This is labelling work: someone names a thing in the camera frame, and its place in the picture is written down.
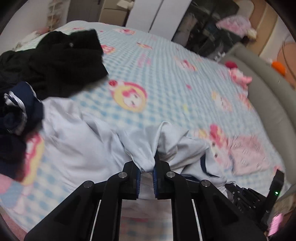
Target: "pink plush toy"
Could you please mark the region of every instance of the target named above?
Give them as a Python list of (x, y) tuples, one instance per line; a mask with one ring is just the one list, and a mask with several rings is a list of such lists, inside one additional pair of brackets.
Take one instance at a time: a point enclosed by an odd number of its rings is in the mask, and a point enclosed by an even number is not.
[(239, 69), (230, 69), (229, 74), (231, 76), (231, 80), (240, 85), (244, 90), (247, 90), (247, 85), (252, 82), (252, 77), (244, 76), (243, 72)]

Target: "gray headboard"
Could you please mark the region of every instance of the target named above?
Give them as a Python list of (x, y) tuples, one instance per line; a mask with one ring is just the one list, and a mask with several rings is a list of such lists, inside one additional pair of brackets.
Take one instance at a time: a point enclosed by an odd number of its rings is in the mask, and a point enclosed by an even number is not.
[(296, 92), (273, 68), (236, 44), (221, 60), (234, 61), (247, 76), (252, 76), (248, 98), (259, 114), (274, 147), (281, 155), (287, 180), (296, 183)]

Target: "silver bolt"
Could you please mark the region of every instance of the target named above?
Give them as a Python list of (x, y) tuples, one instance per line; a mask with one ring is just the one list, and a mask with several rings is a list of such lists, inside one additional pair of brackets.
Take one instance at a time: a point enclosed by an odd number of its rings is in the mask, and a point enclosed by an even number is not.
[(126, 178), (128, 176), (128, 174), (126, 172), (120, 172), (120, 173), (118, 173), (118, 176), (120, 178)]
[(210, 183), (210, 181), (208, 181), (208, 180), (202, 180), (202, 185), (203, 185), (204, 187), (208, 187), (209, 185), (211, 185), (211, 183)]
[(172, 178), (172, 177), (174, 177), (176, 174), (174, 173), (174, 172), (167, 172), (167, 177), (170, 177), (170, 178)]
[(90, 187), (92, 186), (92, 181), (85, 181), (85, 182), (83, 183), (83, 186), (84, 186), (85, 188), (90, 188)]

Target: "white garment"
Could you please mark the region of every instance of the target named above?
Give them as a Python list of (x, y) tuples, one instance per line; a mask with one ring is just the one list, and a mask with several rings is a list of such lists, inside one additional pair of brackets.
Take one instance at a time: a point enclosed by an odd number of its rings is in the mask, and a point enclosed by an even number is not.
[[(73, 191), (86, 180), (106, 181), (133, 160), (142, 172), (139, 199), (123, 202), (122, 215), (163, 217), (171, 215), (170, 201), (158, 201), (153, 193), (152, 172), (156, 150), (160, 159), (179, 174), (210, 180), (224, 191), (226, 178), (216, 164), (210, 145), (187, 137), (188, 130), (164, 121), (144, 129), (118, 129), (91, 114), (81, 112), (71, 99), (48, 98), (43, 101), (45, 118), (45, 155), (55, 162), (61, 181)], [(206, 154), (207, 172), (200, 157)]]

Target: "blue checkered bedsheet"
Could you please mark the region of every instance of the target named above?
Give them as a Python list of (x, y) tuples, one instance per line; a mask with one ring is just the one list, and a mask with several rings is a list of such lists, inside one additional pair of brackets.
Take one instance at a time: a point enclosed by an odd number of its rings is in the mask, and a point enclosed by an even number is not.
[[(247, 92), (232, 83), (227, 68), (137, 30), (84, 21), (70, 22), (59, 30), (70, 34), (92, 28), (97, 30), (104, 49), (109, 77), (72, 97), (85, 112), (122, 128), (169, 121), (188, 128), (193, 136), (206, 137), (211, 126), (221, 136), (256, 135), (270, 168), (245, 176), (234, 176), (231, 169), (224, 174), (240, 186), (267, 194), (275, 169), (284, 169), (284, 165), (246, 99)], [(22, 50), (36, 47), (41, 38)], [(0, 202), (28, 231), (67, 195), (69, 191), (59, 181), (58, 167), (43, 155), (33, 180), (26, 185), (11, 181), (0, 193)], [(169, 219), (122, 218), (120, 239), (172, 240), (171, 224)]]

